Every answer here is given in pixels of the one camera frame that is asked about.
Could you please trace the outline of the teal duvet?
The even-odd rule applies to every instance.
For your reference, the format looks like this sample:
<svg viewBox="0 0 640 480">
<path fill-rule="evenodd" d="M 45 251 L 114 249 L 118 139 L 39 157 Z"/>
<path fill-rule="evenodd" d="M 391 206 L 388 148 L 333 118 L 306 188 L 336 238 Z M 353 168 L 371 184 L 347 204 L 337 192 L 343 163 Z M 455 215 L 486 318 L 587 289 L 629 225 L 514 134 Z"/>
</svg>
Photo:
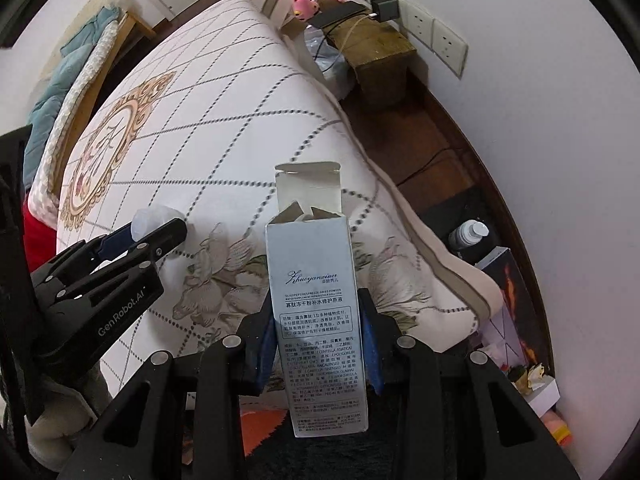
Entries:
<svg viewBox="0 0 640 480">
<path fill-rule="evenodd" d="M 66 94 L 98 44 L 104 28 L 111 22 L 118 23 L 121 13 L 119 6 L 102 6 L 96 15 L 82 25 L 75 36 L 60 47 L 61 58 L 54 66 L 27 118 L 27 123 L 32 125 L 32 133 L 24 151 L 23 184 L 26 190 L 32 187 L 44 148 Z"/>
</svg>

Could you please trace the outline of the white bottle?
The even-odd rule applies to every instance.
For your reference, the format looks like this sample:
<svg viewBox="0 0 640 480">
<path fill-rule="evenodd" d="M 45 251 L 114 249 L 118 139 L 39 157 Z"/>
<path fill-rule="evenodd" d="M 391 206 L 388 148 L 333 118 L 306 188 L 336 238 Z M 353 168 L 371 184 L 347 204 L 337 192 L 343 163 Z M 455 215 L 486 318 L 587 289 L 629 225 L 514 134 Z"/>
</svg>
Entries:
<svg viewBox="0 0 640 480">
<path fill-rule="evenodd" d="M 449 247 L 454 252 L 460 252 L 460 250 L 477 245 L 488 235 L 489 229 L 485 223 L 478 220 L 466 220 L 449 234 Z"/>
</svg>

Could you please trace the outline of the pink checkered bed sheet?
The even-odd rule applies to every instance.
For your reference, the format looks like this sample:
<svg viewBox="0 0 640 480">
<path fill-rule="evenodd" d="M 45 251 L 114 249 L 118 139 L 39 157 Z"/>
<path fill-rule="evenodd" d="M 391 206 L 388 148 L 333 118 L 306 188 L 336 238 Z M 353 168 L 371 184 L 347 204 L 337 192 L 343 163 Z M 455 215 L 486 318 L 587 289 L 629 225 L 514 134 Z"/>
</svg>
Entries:
<svg viewBox="0 0 640 480">
<path fill-rule="evenodd" d="M 72 125 L 82 110 L 92 110 L 92 104 L 85 104 L 85 100 L 95 84 L 98 85 L 98 89 L 101 88 L 98 79 L 106 74 L 111 65 L 110 58 L 115 54 L 118 30 L 118 21 L 111 21 L 105 26 L 85 65 L 67 91 L 28 192 L 29 212 L 38 221 L 54 230 L 58 225 L 61 174 L 70 157 L 65 151 L 73 148 L 77 142 L 72 133 Z"/>
</svg>

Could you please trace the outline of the white cosmetic carton box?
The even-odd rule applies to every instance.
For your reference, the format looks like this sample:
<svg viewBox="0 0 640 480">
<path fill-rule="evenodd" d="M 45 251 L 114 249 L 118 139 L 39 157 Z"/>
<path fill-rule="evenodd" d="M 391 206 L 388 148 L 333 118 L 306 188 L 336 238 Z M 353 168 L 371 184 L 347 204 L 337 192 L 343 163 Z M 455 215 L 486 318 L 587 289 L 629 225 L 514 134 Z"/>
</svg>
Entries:
<svg viewBox="0 0 640 480">
<path fill-rule="evenodd" d="M 266 226 L 269 286 L 295 437 L 359 434 L 368 423 L 357 282 L 341 167 L 276 168 Z"/>
</svg>

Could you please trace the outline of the brown wooden box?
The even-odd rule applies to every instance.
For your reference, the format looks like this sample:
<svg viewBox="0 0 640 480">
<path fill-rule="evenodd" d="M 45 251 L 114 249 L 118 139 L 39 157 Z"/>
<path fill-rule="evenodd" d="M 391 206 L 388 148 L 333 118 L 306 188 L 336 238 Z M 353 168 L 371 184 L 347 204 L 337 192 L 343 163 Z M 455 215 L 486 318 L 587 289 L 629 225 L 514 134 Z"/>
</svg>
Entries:
<svg viewBox="0 0 640 480">
<path fill-rule="evenodd" d="M 405 97 L 416 48 L 396 28 L 361 14 L 325 27 L 323 32 L 341 51 L 371 105 L 389 107 Z"/>
</svg>

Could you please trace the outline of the red blanket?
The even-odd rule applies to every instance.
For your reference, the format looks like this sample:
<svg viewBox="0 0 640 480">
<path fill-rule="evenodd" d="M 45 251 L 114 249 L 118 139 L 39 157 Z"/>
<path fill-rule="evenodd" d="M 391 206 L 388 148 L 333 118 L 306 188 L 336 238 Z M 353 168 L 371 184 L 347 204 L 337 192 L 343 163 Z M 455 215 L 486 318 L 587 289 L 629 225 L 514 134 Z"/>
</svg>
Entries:
<svg viewBox="0 0 640 480">
<path fill-rule="evenodd" d="M 22 213 L 25 257 L 29 272 L 34 272 L 56 255 L 55 230 L 30 213 L 27 200 L 24 200 Z"/>
</svg>

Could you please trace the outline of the black power adapter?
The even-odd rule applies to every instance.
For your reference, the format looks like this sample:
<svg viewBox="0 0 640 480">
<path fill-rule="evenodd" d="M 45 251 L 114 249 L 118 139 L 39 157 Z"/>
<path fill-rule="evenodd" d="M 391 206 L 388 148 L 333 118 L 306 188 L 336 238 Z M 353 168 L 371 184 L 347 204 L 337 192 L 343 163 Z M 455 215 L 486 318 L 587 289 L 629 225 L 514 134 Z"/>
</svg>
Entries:
<svg viewBox="0 0 640 480">
<path fill-rule="evenodd" d="M 371 0 L 372 18 L 379 23 L 398 20 L 400 4 L 398 0 Z"/>
</svg>

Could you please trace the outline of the white wall socket strip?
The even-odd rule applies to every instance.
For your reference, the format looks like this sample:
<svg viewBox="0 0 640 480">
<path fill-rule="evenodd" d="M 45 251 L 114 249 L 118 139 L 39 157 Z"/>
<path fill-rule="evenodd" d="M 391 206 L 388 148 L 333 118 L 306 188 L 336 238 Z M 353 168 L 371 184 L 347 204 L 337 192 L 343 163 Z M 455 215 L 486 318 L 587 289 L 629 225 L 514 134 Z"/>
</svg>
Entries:
<svg viewBox="0 0 640 480">
<path fill-rule="evenodd" d="M 405 31 L 428 47 L 458 78 L 461 78 L 469 52 L 469 46 L 464 39 L 422 6 L 408 0 L 398 2 L 399 21 Z"/>
</svg>

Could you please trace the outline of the white patterned tablecloth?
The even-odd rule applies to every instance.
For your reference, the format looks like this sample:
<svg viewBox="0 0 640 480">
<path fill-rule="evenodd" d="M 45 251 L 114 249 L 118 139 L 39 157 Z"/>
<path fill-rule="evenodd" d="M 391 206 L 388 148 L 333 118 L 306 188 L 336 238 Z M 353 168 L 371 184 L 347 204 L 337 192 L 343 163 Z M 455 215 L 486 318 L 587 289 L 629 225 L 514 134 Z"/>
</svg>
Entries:
<svg viewBox="0 0 640 480">
<path fill-rule="evenodd" d="M 419 219 L 253 1 L 222 0 L 124 78 L 64 171 L 59 248 L 111 233 L 149 206 L 178 210 L 189 227 L 158 265 L 163 296 L 102 356 L 111 392 L 153 351 L 201 351 L 260 308 L 265 228 L 285 162 L 340 165 L 358 284 L 401 330 L 444 351 L 500 310 L 495 281 Z"/>
</svg>

